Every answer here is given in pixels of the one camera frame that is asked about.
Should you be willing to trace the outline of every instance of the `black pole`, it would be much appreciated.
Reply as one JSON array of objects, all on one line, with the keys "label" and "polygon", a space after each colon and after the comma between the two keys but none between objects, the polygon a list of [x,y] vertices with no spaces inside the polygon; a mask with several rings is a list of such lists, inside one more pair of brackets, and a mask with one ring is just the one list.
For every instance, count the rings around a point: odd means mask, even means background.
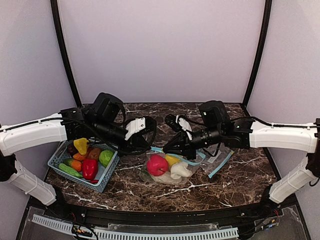
[{"label": "black pole", "polygon": [[255,53],[255,58],[254,58],[254,62],[253,62],[253,67],[252,67],[249,83],[248,83],[248,86],[246,87],[245,95],[244,95],[243,102],[242,102],[242,104],[245,107],[247,107],[249,100],[250,100],[250,97],[251,97],[252,90],[254,89],[255,81],[257,78],[257,74],[258,74],[258,70],[259,70],[259,66],[260,66],[260,62],[261,62],[262,53],[264,52],[267,31],[268,31],[268,25],[269,25],[269,20],[270,20],[271,5],[272,5],[272,0],[265,0],[259,42],[258,42],[258,46],[257,46],[256,53]]},{"label": "black pole", "polygon": [[59,48],[60,48],[60,53],[61,53],[65,73],[66,73],[66,76],[69,81],[69,85],[70,85],[70,88],[72,91],[74,101],[75,101],[77,107],[79,108],[82,106],[82,103],[81,103],[79,92],[78,92],[78,89],[76,86],[74,75],[71,70],[70,61],[68,58],[67,48],[66,48],[66,44],[65,44],[64,35],[62,32],[61,21],[60,21],[58,1],[57,0],[50,0],[50,1],[51,1],[51,10],[52,10],[52,16],[53,16],[56,37],[58,39],[58,44],[59,44]]}]

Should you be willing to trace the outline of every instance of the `marble table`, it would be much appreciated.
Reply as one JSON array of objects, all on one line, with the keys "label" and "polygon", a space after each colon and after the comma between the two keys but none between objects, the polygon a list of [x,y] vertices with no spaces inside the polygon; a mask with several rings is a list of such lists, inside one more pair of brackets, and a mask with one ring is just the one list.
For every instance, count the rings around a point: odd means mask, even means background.
[{"label": "marble table", "polygon": [[[198,103],[128,103],[127,119],[151,116],[157,121],[154,146],[162,147],[175,132],[164,122],[167,114],[187,115],[201,121]],[[230,118],[244,116],[237,103],[226,104]],[[74,205],[134,212],[189,212],[257,203],[266,186],[277,181],[263,149],[234,149],[234,155],[209,178],[202,169],[185,185],[145,183],[139,171],[146,155],[123,156],[103,193],[81,186],[49,170],[46,182],[62,189]]]}]

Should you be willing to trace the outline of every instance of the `white wall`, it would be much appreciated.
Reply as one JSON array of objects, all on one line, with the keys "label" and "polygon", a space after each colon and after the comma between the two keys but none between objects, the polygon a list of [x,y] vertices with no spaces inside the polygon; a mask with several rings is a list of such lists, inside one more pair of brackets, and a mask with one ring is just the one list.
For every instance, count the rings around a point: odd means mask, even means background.
[{"label": "white wall", "polygon": [[[18,124],[73,107],[49,0],[0,1],[0,122]],[[23,150],[17,158],[43,178],[56,144]],[[0,239],[16,239],[28,196],[0,183]]]},{"label": "white wall", "polygon": [[[248,110],[270,122],[308,123],[320,118],[320,1],[273,1],[265,49]],[[271,149],[282,176],[304,157]],[[313,240],[320,239],[320,185],[296,195]]]},{"label": "white wall", "polygon": [[60,0],[84,103],[242,102],[264,0]]}]

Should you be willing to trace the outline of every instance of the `cucumber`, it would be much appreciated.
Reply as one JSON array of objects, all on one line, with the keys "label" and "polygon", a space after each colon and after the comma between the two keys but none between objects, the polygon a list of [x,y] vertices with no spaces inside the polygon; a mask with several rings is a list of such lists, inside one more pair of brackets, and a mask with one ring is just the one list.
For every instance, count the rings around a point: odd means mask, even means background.
[{"label": "cucumber", "polygon": [[69,167],[67,165],[65,165],[64,163],[60,163],[59,164],[59,169],[61,171],[64,171],[65,173],[67,174],[70,174],[74,177],[77,177],[77,178],[83,178],[83,176],[77,172],[77,170],[73,169],[72,167]]}]

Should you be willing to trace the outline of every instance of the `toy fruit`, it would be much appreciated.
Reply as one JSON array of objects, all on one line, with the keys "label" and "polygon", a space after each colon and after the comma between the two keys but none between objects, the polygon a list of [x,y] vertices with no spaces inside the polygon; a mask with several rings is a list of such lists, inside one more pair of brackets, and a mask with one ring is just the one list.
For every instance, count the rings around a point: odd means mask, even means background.
[{"label": "toy fruit", "polygon": [[98,162],[94,159],[86,159],[82,164],[82,175],[85,180],[93,181],[98,173]]},{"label": "toy fruit", "polygon": [[110,163],[114,154],[115,153],[113,151],[109,151],[109,150],[102,151],[99,156],[99,162],[102,164],[102,166],[106,168]]},{"label": "toy fruit", "polygon": [[65,165],[64,163],[60,163],[58,167],[61,171],[64,171],[67,174],[70,174],[77,178],[83,178],[83,176],[80,173],[78,173],[75,169]]},{"label": "toy fruit", "polygon": [[98,161],[101,152],[102,152],[101,148],[95,147],[89,152],[87,158],[88,159],[94,159],[94,160]]},{"label": "toy fruit", "polygon": [[66,151],[70,156],[73,156],[78,153],[78,150],[76,149],[73,142],[68,145]]},{"label": "toy fruit", "polygon": [[75,169],[77,172],[82,171],[82,163],[78,160],[75,160],[73,158],[67,158],[67,159],[63,160],[63,163],[65,165],[67,165],[68,167]]},{"label": "toy fruit", "polygon": [[169,164],[162,156],[154,154],[146,162],[147,171],[153,176],[161,176],[169,169]]},{"label": "toy fruit", "polygon": [[88,143],[89,143],[89,141],[84,137],[80,138],[80,139],[73,140],[73,145],[75,146],[75,148],[79,151],[79,153],[82,156],[87,154],[87,150],[89,148]]},{"label": "toy fruit", "polygon": [[171,169],[173,164],[179,163],[181,162],[181,160],[175,156],[171,156],[169,154],[165,155],[165,160],[168,162],[169,164],[169,170]]}]

